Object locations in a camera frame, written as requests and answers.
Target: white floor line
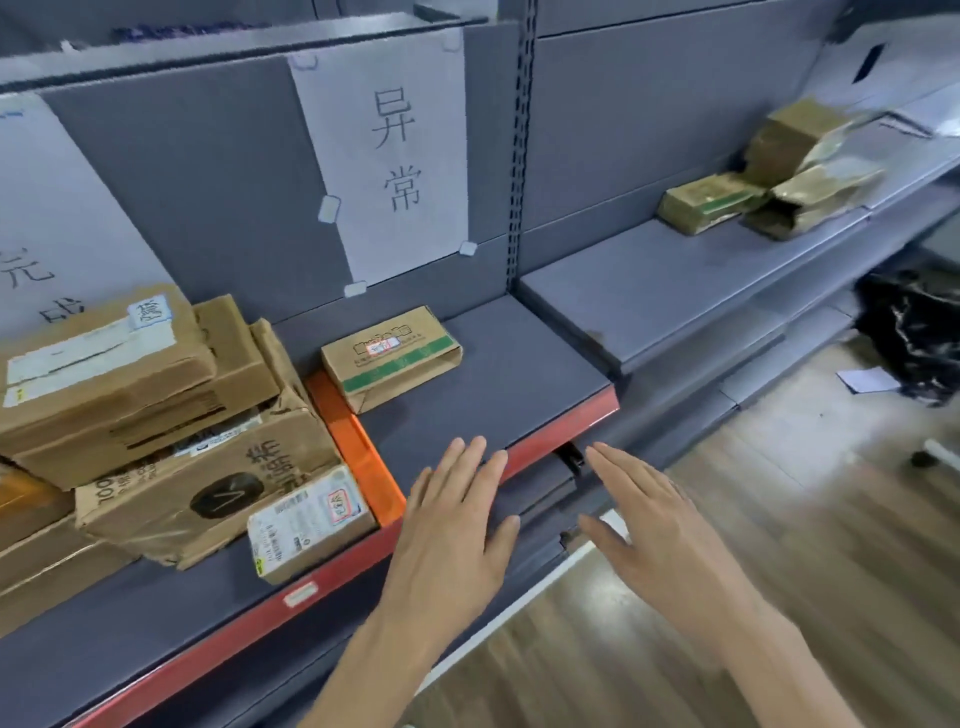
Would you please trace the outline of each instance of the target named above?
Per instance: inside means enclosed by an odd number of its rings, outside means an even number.
[[[627,535],[627,524],[623,522],[623,519],[620,518],[619,514],[615,511],[607,511],[603,516],[600,517],[607,523],[609,523],[617,533],[621,536]],[[592,543],[587,542],[576,551],[571,553],[566,559],[555,569],[550,571],[546,576],[543,577],[537,584],[535,584],[526,594],[521,596],[517,601],[503,610],[500,614],[494,617],[487,626],[473,635],[465,643],[461,644],[457,649],[451,652],[447,657],[440,662],[438,662],[430,674],[426,676],[426,679],[423,681],[423,684],[420,686],[420,689],[417,690],[417,693],[420,694],[421,691],[425,690],[429,685],[431,685],[437,678],[443,675],[447,670],[456,665],[458,662],[463,660],[470,651],[476,647],[478,644],[481,644],[487,637],[493,634],[497,628],[502,626],[507,619],[515,615],[521,609],[523,609],[527,604],[534,600],[537,595],[542,594],[547,587],[553,584],[557,579],[563,576],[565,573],[573,569],[573,567],[586,556],[588,553],[593,551],[596,548]]]

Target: red strip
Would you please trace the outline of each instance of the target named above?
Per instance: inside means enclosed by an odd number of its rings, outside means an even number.
[[[545,457],[590,427],[611,415],[620,405],[613,386],[584,400],[556,420],[509,448],[509,465],[503,474],[511,475]],[[271,596],[209,637],[172,657],[152,672],[107,698],[100,705],[70,723],[71,728],[122,728],[151,711],[177,692],[251,644],[262,640],[281,624],[340,589],[394,552],[402,521],[375,531],[359,544],[317,567],[294,584]],[[284,599],[310,584],[316,592],[288,606]]]

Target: wheel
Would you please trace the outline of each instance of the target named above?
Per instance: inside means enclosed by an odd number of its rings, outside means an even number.
[[[933,455],[927,452],[925,449],[919,449],[910,455],[910,465],[914,468],[932,468],[934,465],[939,463]]]

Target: floor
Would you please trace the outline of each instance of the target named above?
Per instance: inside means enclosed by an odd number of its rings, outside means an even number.
[[[960,402],[853,396],[861,339],[820,352],[670,470],[869,726],[960,725]],[[425,690],[417,728],[756,726],[730,677],[596,551]]]

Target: right hand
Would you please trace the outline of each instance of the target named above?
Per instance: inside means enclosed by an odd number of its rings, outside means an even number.
[[[637,596],[726,662],[725,645],[756,622],[762,596],[670,478],[601,443],[586,455],[616,502],[630,542],[590,516],[580,517],[581,530]]]

